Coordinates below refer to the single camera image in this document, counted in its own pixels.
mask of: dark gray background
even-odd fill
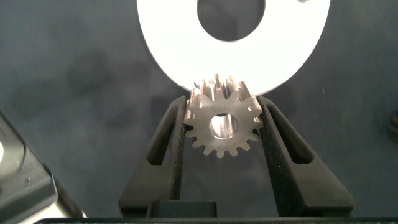
[[[397,21],[398,1],[332,1],[310,58],[265,95],[353,194],[354,216],[398,214],[398,144],[386,131]],[[88,216],[120,216],[120,193],[181,95],[145,44],[135,1],[0,2],[0,110]],[[182,198],[212,198],[222,217],[276,215],[262,155],[186,149]]]

